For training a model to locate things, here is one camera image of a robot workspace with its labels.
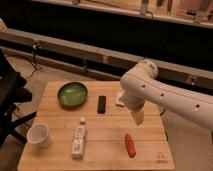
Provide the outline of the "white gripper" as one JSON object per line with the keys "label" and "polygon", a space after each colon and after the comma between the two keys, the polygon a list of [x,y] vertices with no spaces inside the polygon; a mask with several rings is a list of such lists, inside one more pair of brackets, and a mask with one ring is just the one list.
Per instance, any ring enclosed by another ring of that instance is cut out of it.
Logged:
{"label": "white gripper", "polygon": [[131,115],[137,125],[143,123],[144,120],[144,112],[140,111],[144,106],[144,101],[134,102],[130,101],[128,103],[128,108],[132,111]]}

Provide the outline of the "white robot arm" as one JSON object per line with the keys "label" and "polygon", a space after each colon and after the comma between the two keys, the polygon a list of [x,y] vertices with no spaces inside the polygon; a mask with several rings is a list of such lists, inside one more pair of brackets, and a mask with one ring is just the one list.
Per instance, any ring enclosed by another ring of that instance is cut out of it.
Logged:
{"label": "white robot arm", "polygon": [[213,132],[213,96],[162,83],[156,80],[157,75],[157,65],[142,60],[120,79],[120,101],[130,110],[135,123],[142,123],[142,108],[148,100]]}

